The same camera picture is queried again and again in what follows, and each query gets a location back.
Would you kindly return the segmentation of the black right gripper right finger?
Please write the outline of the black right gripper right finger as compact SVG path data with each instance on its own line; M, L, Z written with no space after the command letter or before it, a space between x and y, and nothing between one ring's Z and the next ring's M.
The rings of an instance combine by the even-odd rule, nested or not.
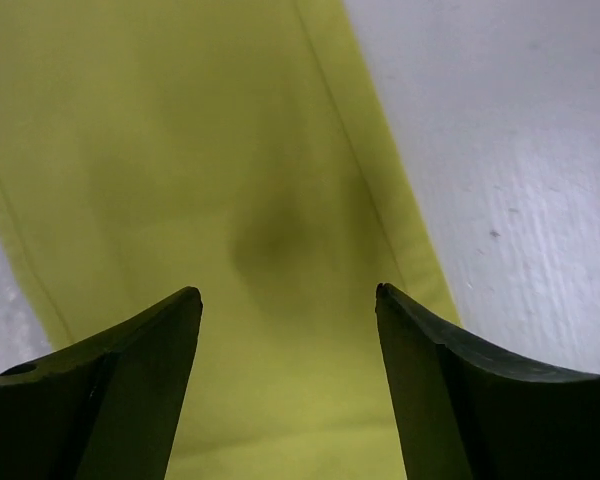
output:
M600 375L516 354L376 290L410 479L600 479Z

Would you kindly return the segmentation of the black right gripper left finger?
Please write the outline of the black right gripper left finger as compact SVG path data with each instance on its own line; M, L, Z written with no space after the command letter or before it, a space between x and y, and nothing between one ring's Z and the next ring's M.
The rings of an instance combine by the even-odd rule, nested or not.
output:
M0 479L162 479L203 305L186 287L0 374Z

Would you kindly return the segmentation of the yellow-green trousers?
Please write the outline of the yellow-green trousers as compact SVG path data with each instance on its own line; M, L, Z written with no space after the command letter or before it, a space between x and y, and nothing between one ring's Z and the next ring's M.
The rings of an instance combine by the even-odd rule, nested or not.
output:
M51 342L194 286L171 479L401 479L375 291L455 307L338 1L0 1L0 237Z

